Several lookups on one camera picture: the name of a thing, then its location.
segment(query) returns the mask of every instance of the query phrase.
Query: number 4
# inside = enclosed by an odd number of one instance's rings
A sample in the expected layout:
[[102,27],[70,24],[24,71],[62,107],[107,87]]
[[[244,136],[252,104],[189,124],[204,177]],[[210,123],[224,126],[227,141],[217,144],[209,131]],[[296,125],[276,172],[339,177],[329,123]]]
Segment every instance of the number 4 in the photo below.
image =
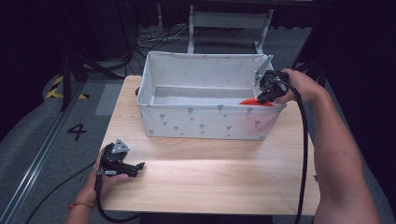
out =
[[67,132],[68,133],[76,133],[77,135],[76,135],[75,141],[78,141],[79,135],[81,133],[86,133],[87,132],[87,131],[83,131],[82,130],[83,127],[84,127],[84,125],[82,123],[79,123],[78,125],[76,125],[73,128],[69,129]]

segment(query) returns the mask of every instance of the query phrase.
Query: orange object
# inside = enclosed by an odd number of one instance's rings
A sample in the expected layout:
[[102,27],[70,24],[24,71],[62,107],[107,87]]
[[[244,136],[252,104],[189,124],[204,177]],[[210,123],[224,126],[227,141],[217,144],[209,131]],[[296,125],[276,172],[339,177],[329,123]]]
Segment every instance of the orange object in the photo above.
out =
[[260,104],[259,100],[256,98],[250,98],[242,101],[239,103],[240,105],[266,105],[266,106],[273,106],[270,102],[265,102],[265,104]]

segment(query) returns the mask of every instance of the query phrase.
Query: person's right hand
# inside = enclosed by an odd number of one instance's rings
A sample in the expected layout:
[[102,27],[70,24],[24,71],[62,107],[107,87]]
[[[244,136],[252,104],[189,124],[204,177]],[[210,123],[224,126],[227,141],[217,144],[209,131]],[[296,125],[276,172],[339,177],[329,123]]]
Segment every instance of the person's right hand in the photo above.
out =
[[[284,68],[281,71],[289,74],[290,85],[301,94],[304,103],[312,103],[320,94],[326,92],[316,81],[302,72],[289,68]],[[295,101],[296,99],[294,93],[289,89],[286,95],[276,98],[275,103],[285,104],[291,100]]]

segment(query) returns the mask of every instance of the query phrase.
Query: black cable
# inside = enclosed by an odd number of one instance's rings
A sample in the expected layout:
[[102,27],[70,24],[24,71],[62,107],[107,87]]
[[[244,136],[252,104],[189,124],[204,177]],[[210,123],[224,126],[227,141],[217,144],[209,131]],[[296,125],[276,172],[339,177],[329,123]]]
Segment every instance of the black cable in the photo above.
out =
[[107,220],[107,221],[109,221],[109,222],[113,222],[113,223],[124,223],[124,222],[127,222],[127,221],[132,221],[132,220],[134,220],[134,219],[136,219],[136,218],[142,216],[141,213],[139,213],[139,214],[137,214],[137,215],[134,215],[134,216],[132,216],[132,217],[124,218],[124,219],[115,219],[115,218],[113,218],[113,217],[108,216],[108,215],[105,213],[105,211],[103,210],[103,208],[102,208],[102,202],[101,202],[101,195],[100,195],[100,194],[101,194],[101,190],[100,190],[100,189],[97,189],[97,190],[96,190],[96,201],[97,201],[98,211],[99,211],[100,215],[101,215],[105,220]]
[[106,152],[104,151],[102,153],[101,158],[100,158],[99,169],[98,169],[98,171],[96,171],[96,181],[95,181],[95,186],[94,186],[94,190],[96,191],[96,206],[98,208],[98,211],[99,211],[100,215],[105,220],[107,220],[109,222],[113,222],[113,223],[124,223],[124,222],[127,222],[127,221],[134,220],[135,218],[141,217],[142,214],[137,214],[137,215],[134,215],[132,217],[127,217],[127,218],[124,218],[124,219],[116,219],[116,218],[108,216],[105,213],[105,211],[103,210],[102,201],[101,201],[101,189],[102,189],[102,177],[103,177],[103,174],[105,173],[105,172],[102,171],[102,161],[103,161],[103,157],[105,156],[105,153]]
[[[152,33],[156,33],[156,32],[142,33],[136,38],[134,49],[137,51],[137,53],[139,53],[141,56],[146,58],[147,56],[143,55],[141,50],[147,50],[147,51],[156,50],[156,49],[162,48],[164,45],[166,45],[168,43],[174,43],[174,42],[182,39],[182,36],[187,33],[187,31],[188,31],[187,27],[180,29],[180,30],[168,31],[166,35],[163,35],[164,31],[161,31],[161,32],[157,31],[160,33],[154,37],[153,37]],[[149,35],[149,38],[140,37],[141,35]],[[144,46],[139,45],[139,44],[148,43],[148,42],[152,42],[150,47],[144,47]]]
[[272,82],[275,83],[281,83],[286,86],[288,86],[291,91],[294,94],[294,97],[296,99],[297,105],[300,109],[302,121],[303,121],[303,139],[304,139],[304,144],[303,144],[303,173],[301,176],[301,186],[300,186],[300,197],[299,197],[299,202],[298,202],[298,209],[297,209],[297,215],[294,220],[294,224],[298,224],[301,219],[301,215],[303,212],[303,204],[304,204],[304,193],[305,193],[305,182],[306,182],[306,171],[308,167],[308,121],[306,120],[306,114],[304,110],[304,105],[303,105],[303,99],[301,97],[301,94],[297,91],[296,88],[292,87],[288,82],[282,81],[282,80],[273,80]]
[[[131,54],[132,54],[132,52],[128,51],[124,56],[122,56],[120,63],[111,65],[109,67],[104,67],[104,68],[108,71],[113,71],[113,70],[116,70],[118,68],[125,66],[128,62],[130,62],[132,60],[132,57],[130,56]],[[101,73],[101,71],[91,68],[91,67],[85,67],[85,70],[87,70],[88,72],[91,72],[91,73]]]
[[132,68],[132,66],[129,63],[128,63],[128,66],[129,66],[129,69],[131,69],[132,73],[136,76],[136,72],[134,71],[134,69]]
[[137,63],[139,64],[139,68],[142,69],[142,71],[143,71],[143,67],[142,67],[142,65],[140,64],[140,61],[136,58],[136,56],[134,56],[134,58],[137,60]]
[[68,177],[65,181],[63,181],[62,183],[60,183],[58,186],[55,187],[55,189],[53,189],[50,193],[48,193],[42,200],[41,202],[35,207],[35,209],[33,210],[33,212],[30,214],[30,216],[28,217],[28,219],[26,220],[26,224],[28,224],[30,222],[30,220],[32,219],[32,217],[35,215],[35,212],[38,210],[38,208],[41,206],[41,204],[43,204],[44,201],[46,201],[48,199],[48,197],[55,192],[58,188],[60,188],[61,186],[63,186],[67,181],[71,180],[72,178],[74,178],[76,175],[81,174],[82,172],[86,171],[88,168],[92,167],[95,164],[95,161],[90,163],[89,165],[87,165],[86,167],[82,168],[80,171],[76,172],[75,174],[71,175],[70,177]]
[[[123,33],[123,36],[124,36],[125,44],[126,44],[126,46],[127,46],[127,49],[130,49],[130,45],[129,45],[128,39],[127,39],[127,37],[126,37],[125,29],[124,29],[125,26],[124,26],[124,23],[123,23],[122,18],[121,18],[121,16],[120,16],[120,5],[119,5],[118,3],[115,3],[115,4],[116,4],[116,9],[117,9],[118,17],[119,17],[119,20],[120,20],[120,25],[121,25],[121,27],[122,27],[121,30],[122,30],[122,33]],[[73,31],[74,31],[76,37],[78,38],[79,44],[80,44],[80,45],[82,46],[82,48],[84,49],[84,51],[85,51],[85,53],[87,54],[88,58],[89,58],[91,61],[94,62],[94,59],[92,58],[91,54],[88,52],[87,48],[85,47],[85,45],[84,45],[84,43],[83,43],[83,41],[82,41],[82,39],[81,39],[81,36],[78,34],[78,31],[76,30],[76,27],[74,26],[73,22],[71,21],[69,15],[67,14],[67,12],[66,12],[66,10],[65,10],[65,8],[64,8],[64,5],[62,4],[62,1],[60,1],[60,0],[59,0],[59,5],[61,6],[61,9],[62,9],[64,15],[66,16],[67,21],[69,22],[69,24],[70,24],[70,26],[72,27],[72,29],[73,29]],[[108,71],[112,71],[112,70],[115,70],[115,69],[118,69],[118,68],[123,67],[123,66],[124,66],[126,63],[128,63],[128,62],[127,62],[127,61],[121,61],[121,63],[119,63],[119,64],[116,64],[116,65],[113,65],[113,66],[109,66],[109,67],[104,67],[104,68],[105,68],[106,70],[108,70]],[[89,72],[99,72],[99,73],[103,73],[103,70],[97,69],[97,68],[86,68],[86,70],[89,71]]]
[[108,76],[110,78],[113,78],[113,79],[124,79],[124,77],[117,76],[116,74],[106,70],[103,66],[101,66],[100,64],[92,61],[89,58],[85,58],[84,56],[79,55],[77,53],[74,53],[73,56],[76,57],[77,59],[81,60],[82,62],[86,63],[87,65],[93,67],[94,69],[100,71],[101,73],[103,73],[104,75],[106,75],[106,76]]

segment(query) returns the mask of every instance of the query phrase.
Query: metal frame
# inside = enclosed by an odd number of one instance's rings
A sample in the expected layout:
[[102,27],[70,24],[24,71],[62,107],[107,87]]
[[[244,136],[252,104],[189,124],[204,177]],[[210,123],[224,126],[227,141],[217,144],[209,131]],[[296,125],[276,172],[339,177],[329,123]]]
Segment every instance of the metal frame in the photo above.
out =
[[30,190],[32,189],[33,184],[35,183],[48,156],[52,151],[52,147],[55,143],[56,137],[58,136],[58,133],[61,130],[68,113],[70,112],[75,101],[81,95],[84,86],[85,86],[84,82],[79,82],[76,84],[76,87],[71,96],[71,101],[69,102],[70,103],[69,106],[64,110],[64,112],[61,111],[59,113],[58,117],[53,123],[49,131],[49,134],[47,135],[47,138],[45,139],[41,148],[38,150],[37,155],[35,156],[35,159],[33,160],[29,169],[26,171],[25,175],[23,176],[20,185],[18,186],[17,190],[12,196],[12,199],[8,203],[5,211],[3,212],[3,215],[0,216],[0,224],[12,223],[15,216],[20,211],[23,202],[25,201]]
[[195,11],[194,5],[191,5],[189,17],[190,37],[187,52],[194,53],[194,27],[226,27],[261,29],[260,39],[254,41],[254,47],[257,54],[263,54],[262,46],[267,36],[273,13],[273,9],[269,9],[266,14],[199,12]]

